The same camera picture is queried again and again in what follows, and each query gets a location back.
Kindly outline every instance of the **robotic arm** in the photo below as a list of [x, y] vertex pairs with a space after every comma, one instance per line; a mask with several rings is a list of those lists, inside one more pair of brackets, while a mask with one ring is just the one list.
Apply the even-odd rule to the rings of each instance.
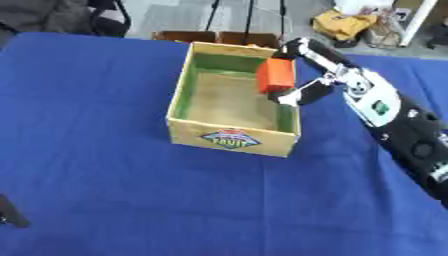
[[448, 208], [447, 126], [377, 73], [358, 67], [316, 40], [292, 40], [273, 55], [290, 60], [299, 57], [323, 76], [301, 88], [269, 93], [269, 99], [297, 107], [328, 95], [334, 86], [343, 86], [345, 102], [373, 138], [415, 183]]

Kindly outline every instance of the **white bag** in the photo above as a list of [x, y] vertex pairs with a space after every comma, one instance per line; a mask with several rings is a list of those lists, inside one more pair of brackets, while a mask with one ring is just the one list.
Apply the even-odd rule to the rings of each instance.
[[358, 15], [364, 8], [389, 9], [394, 0], [335, 0], [335, 8], [344, 15]]

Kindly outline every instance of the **box label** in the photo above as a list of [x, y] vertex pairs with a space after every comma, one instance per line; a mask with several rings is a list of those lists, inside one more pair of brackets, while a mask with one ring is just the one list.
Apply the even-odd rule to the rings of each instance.
[[261, 144], [254, 138], [236, 129], [225, 129], [204, 134], [201, 137], [226, 149], [237, 149]]

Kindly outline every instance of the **yellow item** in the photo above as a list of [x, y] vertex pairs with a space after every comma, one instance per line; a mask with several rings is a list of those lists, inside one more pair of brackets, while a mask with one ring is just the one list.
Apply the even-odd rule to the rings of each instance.
[[336, 10], [329, 10], [314, 18], [313, 28], [338, 41], [345, 41], [354, 39], [377, 20], [376, 15], [345, 16]]

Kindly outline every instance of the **white pole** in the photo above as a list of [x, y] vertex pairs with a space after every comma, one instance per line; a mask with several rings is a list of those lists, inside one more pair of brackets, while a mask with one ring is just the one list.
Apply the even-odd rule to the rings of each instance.
[[432, 11], [438, 0], [424, 0], [414, 18], [412, 19], [409, 26], [406, 28], [403, 39], [401, 40], [400, 46], [408, 46], [414, 38], [417, 31], [422, 26], [423, 22], [428, 17], [429, 13]]

